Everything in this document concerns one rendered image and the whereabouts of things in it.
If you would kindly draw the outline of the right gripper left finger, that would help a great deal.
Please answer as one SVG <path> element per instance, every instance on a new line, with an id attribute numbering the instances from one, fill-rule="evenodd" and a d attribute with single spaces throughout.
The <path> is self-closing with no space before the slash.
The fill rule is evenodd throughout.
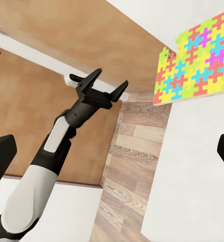
<path id="1" fill-rule="evenodd" d="M 15 138 L 12 134 L 0 137 L 0 180 L 17 154 Z"/>

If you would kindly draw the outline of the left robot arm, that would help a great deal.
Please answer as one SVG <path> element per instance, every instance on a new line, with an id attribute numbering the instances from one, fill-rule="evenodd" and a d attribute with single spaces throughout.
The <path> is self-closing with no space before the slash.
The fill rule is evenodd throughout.
<path id="1" fill-rule="evenodd" d="M 76 88 L 79 99 L 55 118 L 51 132 L 9 196 L 0 215 L 0 242 L 19 242 L 37 225 L 71 147 L 69 139 L 100 108 L 111 109 L 111 101 L 117 102 L 128 87 L 125 81 L 112 93 L 95 91 L 92 85 L 101 73 L 99 68 L 85 78 L 64 75 L 66 84 Z"/>

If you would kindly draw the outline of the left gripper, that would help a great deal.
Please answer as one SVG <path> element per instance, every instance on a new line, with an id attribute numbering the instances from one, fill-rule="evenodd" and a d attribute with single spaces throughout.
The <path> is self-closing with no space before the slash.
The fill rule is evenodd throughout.
<path id="1" fill-rule="evenodd" d="M 111 109 L 112 102 L 117 102 L 128 87 L 128 81 L 121 84 L 112 93 L 97 92 L 92 88 L 93 83 L 102 73 L 99 68 L 78 82 L 76 87 L 79 99 L 72 106 L 73 113 L 83 121 L 89 120 L 100 108 Z"/>

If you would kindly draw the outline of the jigsaw puzzle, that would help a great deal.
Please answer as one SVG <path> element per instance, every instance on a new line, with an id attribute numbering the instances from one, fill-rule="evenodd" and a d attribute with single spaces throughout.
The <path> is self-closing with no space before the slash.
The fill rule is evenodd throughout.
<path id="1" fill-rule="evenodd" d="M 153 105 L 224 93 L 224 12 L 175 42 L 177 55 L 166 47 L 160 52 Z"/>

